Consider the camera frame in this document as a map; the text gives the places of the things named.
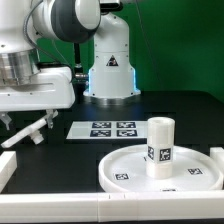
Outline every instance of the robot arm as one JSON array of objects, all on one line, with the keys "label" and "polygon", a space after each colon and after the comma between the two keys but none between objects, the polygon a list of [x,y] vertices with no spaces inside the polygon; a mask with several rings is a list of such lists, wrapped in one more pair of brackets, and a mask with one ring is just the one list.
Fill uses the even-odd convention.
[{"label": "robot arm", "polygon": [[99,0],[43,0],[33,12],[33,23],[43,37],[83,43],[95,34],[100,17]]}]

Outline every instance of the green wall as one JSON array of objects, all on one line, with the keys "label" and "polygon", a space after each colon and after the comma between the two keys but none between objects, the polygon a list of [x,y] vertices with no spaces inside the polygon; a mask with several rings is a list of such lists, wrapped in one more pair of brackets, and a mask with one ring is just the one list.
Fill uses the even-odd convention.
[{"label": "green wall", "polygon": [[[141,0],[116,13],[130,26],[130,58],[141,90],[200,90],[224,102],[224,0]],[[51,41],[40,45],[52,50]],[[73,64],[72,44],[56,42]],[[93,42],[81,46],[85,72]]]}]

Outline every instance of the table surface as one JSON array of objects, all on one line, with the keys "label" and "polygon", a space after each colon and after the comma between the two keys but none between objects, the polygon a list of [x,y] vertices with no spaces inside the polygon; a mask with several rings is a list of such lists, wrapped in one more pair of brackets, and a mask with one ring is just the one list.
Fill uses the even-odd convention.
[{"label": "table surface", "polygon": [[[0,142],[44,116],[44,112],[10,113],[13,126],[6,131],[0,123]],[[27,137],[10,150],[17,153],[18,168],[3,194],[102,192],[98,164],[108,153],[146,139],[66,140],[73,121],[146,121],[170,117],[175,124],[175,145],[209,154],[210,147],[224,146],[224,104],[205,92],[144,92],[138,102],[102,107],[83,102],[59,110],[54,128],[44,127],[44,142],[35,146]],[[224,220],[185,220],[182,223],[224,223]],[[179,223],[149,221],[148,223]]]}]

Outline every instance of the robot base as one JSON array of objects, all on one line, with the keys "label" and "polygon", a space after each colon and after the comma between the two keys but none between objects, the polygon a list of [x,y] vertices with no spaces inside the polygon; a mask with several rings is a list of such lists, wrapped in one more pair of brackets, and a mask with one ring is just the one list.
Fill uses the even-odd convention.
[{"label": "robot base", "polygon": [[89,91],[86,90],[84,93],[84,100],[88,103],[98,104],[102,106],[110,106],[110,105],[126,105],[132,102],[137,102],[141,97],[141,92],[137,90],[132,96],[124,97],[124,98],[98,98],[94,96],[90,96]]}]

